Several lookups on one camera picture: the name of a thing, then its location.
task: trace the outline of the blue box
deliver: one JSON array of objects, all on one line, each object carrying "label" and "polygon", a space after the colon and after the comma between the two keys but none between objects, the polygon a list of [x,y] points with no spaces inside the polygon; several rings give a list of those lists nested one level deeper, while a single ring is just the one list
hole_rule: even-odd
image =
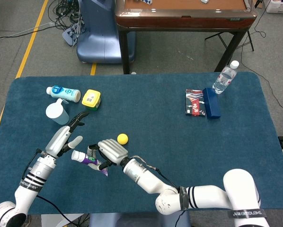
[{"label": "blue box", "polygon": [[203,90],[203,99],[208,118],[221,117],[221,111],[218,105],[217,95],[213,88],[205,88]]}]

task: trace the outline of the yellow box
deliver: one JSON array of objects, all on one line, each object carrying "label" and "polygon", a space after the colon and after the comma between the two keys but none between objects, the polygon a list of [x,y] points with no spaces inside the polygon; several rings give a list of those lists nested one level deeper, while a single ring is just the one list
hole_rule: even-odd
[{"label": "yellow box", "polygon": [[84,106],[86,106],[88,109],[97,110],[97,108],[100,104],[100,92],[89,89],[85,93],[81,103]]}]

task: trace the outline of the white bottle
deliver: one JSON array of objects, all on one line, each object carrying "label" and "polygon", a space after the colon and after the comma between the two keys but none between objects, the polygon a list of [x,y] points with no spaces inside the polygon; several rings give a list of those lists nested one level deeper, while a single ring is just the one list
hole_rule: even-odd
[{"label": "white bottle", "polygon": [[239,66],[238,61],[232,61],[230,66],[227,65],[220,73],[216,81],[214,82],[212,88],[215,89],[216,94],[221,94],[227,86],[231,83],[231,81],[236,76],[236,69]]},{"label": "white bottle", "polygon": [[53,98],[62,98],[77,103],[80,100],[80,91],[61,86],[47,87],[47,94]]}]

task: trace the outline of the floor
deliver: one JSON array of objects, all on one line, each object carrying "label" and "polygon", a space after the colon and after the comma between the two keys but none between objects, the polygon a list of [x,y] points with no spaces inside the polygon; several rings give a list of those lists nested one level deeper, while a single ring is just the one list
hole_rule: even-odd
[{"label": "floor", "polygon": [[[43,1],[0,1],[0,36],[11,35],[35,26]],[[47,11],[41,24],[49,22]],[[265,31],[252,35],[255,51],[248,45],[243,49],[243,62],[270,81],[274,95],[283,106],[283,15],[265,13],[257,30]],[[207,33],[152,32],[137,34],[137,56],[132,71],[145,73],[210,72],[214,71],[224,47],[217,37],[204,41]],[[6,93],[18,73],[31,35],[0,41],[0,114]],[[226,42],[230,35],[223,34]],[[233,59],[240,61],[241,49]],[[21,77],[90,75],[91,64],[78,60],[75,47],[69,47],[62,39],[61,31],[50,28],[36,34]],[[240,66],[239,70],[248,70]],[[122,74],[122,66],[98,64],[96,76]],[[283,136],[283,109],[273,97],[268,83],[260,78],[271,117],[279,136]],[[267,210],[272,227],[283,227],[283,210]],[[232,226],[225,211],[190,212],[196,227]],[[40,226],[40,218],[32,217],[30,226]]]}]

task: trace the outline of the robotic arm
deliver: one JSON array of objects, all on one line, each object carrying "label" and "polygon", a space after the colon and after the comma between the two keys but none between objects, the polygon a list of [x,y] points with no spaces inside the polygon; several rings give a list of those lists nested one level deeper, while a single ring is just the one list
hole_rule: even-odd
[{"label": "robotic arm", "polygon": [[45,152],[41,151],[42,156],[37,159],[24,179],[21,179],[14,194],[16,205],[10,201],[0,203],[0,227],[22,226],[31,204],[54,170],[56,159],[68,150],[75,148],[82,141],[82,136],[76,137],[71,142],[68,140],[77,126],[84,125],[80,121],[88,114],[88,112],[79,113],[67,126],[61,127],[55,133],[46,146]]},{"label": "robotic arm", "polygon": [[234,210],[235,227],[269,227],[259,209],[260,198],[253,177],[245,170],[232,169],[225,174],[226,191],[214,185],[175,188],[162,182],[136,159],[128,158],[128,151],[115,140],[99,142],[98,149],[106,160],[99,169],[121,166],[147,193],[159,194],[155,206],[163,215],[186,209],[224,208]]}]

